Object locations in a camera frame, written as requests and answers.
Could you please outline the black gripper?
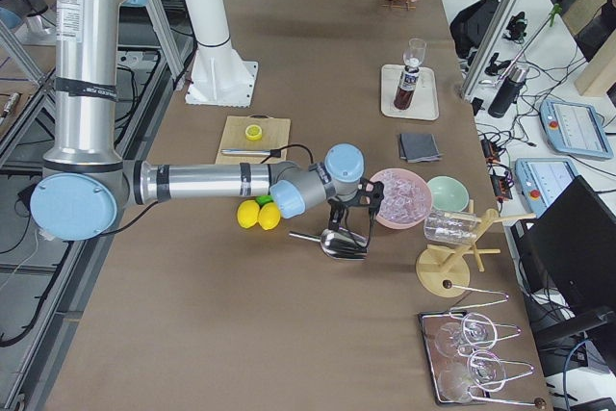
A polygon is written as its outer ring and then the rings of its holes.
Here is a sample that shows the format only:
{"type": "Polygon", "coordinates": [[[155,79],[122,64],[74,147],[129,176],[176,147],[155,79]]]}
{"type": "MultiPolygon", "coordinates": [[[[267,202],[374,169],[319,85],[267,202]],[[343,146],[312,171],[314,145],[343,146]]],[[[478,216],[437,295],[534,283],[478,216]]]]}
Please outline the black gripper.
{"type": "Polygon", "coordinates": [[[362,207],[368,208],[369,213],[369,234],[364,248],[369,249],[372,242],[376,217],[380,210],[381,201],[384,198],[384,184],[381,181],[371,181],[361,178],[355,195],[348,200],[334,197],[327,200],[330,207],[330,214],[327,226],[327,236],[344,242],[347,238],[341,223],[347,214],[348,208],[362,207]]]}

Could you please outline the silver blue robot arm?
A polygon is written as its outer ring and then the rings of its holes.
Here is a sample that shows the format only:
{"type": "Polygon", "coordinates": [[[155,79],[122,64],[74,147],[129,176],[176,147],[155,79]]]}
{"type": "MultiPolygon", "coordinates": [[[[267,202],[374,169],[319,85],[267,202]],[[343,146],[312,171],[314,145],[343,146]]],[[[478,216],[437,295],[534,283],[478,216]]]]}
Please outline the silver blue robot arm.
{"type": "Polygon", "coordinates": [[[308,167],[275,164],[152,165],[150,140],[116,147],[116,51],[123,4],[147,0],[57,0],[55,141],[43,157],[30,209],[36,224],[65,241],[114,234],[120,212],[175,198],[270,195],[284,218],[328,203],[341,254],[360,259],[369,239],[342,229],[352,207],[375,216],[384,187],[364,175],[355,146],[333,146],[308,167]]]}

